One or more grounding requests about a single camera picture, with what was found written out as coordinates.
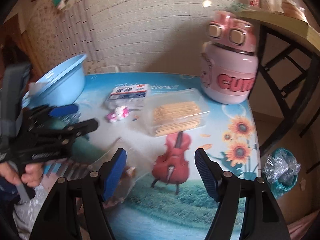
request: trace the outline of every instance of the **wooden shelf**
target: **wooden shelf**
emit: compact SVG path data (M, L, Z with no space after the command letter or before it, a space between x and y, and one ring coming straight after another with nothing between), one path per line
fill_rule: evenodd
M259 21L260 24L276 30L320 56L320 34L304 21L263 11L242 11L236 15L248 22Z

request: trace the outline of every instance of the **blue gripper pad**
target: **blue gripper pad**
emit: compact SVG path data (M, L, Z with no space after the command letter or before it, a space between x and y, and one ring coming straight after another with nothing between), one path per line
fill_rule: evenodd
M112 159L108 162L112 167L109 175L104 180L104 190L102 194L103 201L107 201L116 190L126 162L127 152L124 149L119 148Z
M208 164L212 163L212 161L210 161L206 153L205 156L201 155L201 150L205 153L203 149L198 149L195 152L196 167L198 169L198 172L201 176L202 182L205 186L205 189L207 190L209 197L212 197L214 200L217 201L219 199L218 182L214 178L208 166Z
M49 112L49 115L52 117L59 117L63 115L68 115L68 114L75 114L78 112L79 107L75 104L72 105L67 105L67 106L58 106L52 109Z

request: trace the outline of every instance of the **cartoon water bottle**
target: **cartoon water bottle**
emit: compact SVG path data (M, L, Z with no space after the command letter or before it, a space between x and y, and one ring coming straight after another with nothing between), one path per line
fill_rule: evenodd
M217 11L208 35L211 41L203 44L201 53L203 91L220 103L239 104L248 97L258 67L253 26Z

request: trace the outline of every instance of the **sunflower illustration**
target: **sunflower illustration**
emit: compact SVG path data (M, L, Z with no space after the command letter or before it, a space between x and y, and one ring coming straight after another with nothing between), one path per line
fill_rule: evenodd
M232 119L231 124L229 124L228 127L229 130L236 135L236 137L242 136L249 139L253 133L253 128L250 124L250 121L242 116L236 116L235 119Z
M226 151L227 161L231 161L231 166L234 167L237 163L246 164L247 157L251 154L251 148L242 141L230 142L229 150Z
M230 131L224 132L222 135L222 141L223 142L229 142L232 140L232 134Z

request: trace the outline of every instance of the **finger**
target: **finger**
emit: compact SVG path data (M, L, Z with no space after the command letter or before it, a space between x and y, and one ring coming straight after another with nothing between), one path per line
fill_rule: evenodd
M30 163L26 165L26 173L32 174L42 169L42 163Z
M28 182L28 187L36 187L36 186L39 186L41 183L41 179L38 179L38 180L34 180L33 182Z
M19 175L8 163L0 163L0 176L4 177L11 184L21 184Z
M35 180L39 180L42 177L42 172L38 171L38 172L34 172L32 174L23 174L21 176L21 180L23 183L29 183L29 182L33 182Z

